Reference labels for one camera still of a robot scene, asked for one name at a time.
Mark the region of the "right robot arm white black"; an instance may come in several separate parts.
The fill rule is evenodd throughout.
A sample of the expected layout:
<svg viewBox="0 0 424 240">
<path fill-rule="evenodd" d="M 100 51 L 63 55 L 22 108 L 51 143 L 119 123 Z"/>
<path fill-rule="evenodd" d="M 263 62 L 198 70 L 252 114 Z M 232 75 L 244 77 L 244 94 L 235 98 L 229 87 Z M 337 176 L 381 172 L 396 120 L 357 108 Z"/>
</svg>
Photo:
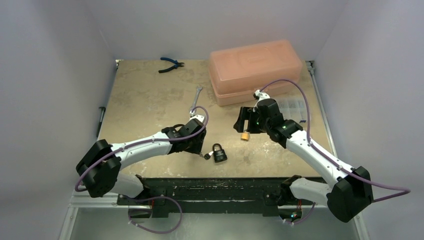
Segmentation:
<svg viewBox="0 0 424 240">
<path fill-rule="evenodd" d="M 259 100 L 254 107 L 242 106 L 233 128 L 238 133 L 266 133 L 323 178 L 323 183 L 299 175 L 288 178 L 280 185 L 277 205 L 307 200 L 326 206 L 339 221 L 347 223 L 374 201 L 369 171 L 352 167 L 326 151 L 300 124 L 284 119 L 274 99 Z"/>
</svg>

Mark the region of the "brass padlock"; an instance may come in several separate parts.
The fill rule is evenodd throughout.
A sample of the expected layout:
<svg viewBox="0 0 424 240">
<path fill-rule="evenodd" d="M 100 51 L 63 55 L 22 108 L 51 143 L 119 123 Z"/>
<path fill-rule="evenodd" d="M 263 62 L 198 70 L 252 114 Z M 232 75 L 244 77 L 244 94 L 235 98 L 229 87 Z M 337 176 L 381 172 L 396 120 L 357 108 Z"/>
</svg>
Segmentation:
<svg viewBox="0 0 424 240">
<path fill-rule="evenodd" d="M 242 141 L 249 141 L 249 139 L 250 139 L 250 134 L 249 134 L 249 132 L 242 132 L 241 133 L 241 135 L 240 135 L 240 139 L 242 140 Z"/>
</svg>

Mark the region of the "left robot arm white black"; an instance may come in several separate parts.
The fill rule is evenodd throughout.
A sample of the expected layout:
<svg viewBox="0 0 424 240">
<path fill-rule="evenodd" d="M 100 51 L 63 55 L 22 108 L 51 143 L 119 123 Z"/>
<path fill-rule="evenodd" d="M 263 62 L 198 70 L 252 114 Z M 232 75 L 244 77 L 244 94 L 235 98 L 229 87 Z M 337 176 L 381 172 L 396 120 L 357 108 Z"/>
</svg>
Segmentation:
<svg viewBox="0 0 424 240">
<path fill-rule="evenodd" d="M 199 155 L 206 136 L 206 120 L 190 118 L 186 124 L 163 128 L 154 135 L 124 143 L 96 141 L 76 165 L 79 175 L 75 191 L 100 198 L 107 193 L 129 197 L 138 205 L 149 199 L 147 185 L 138 175 L 122 170 L 149 158 L 187 152 Z"/>
</svg>

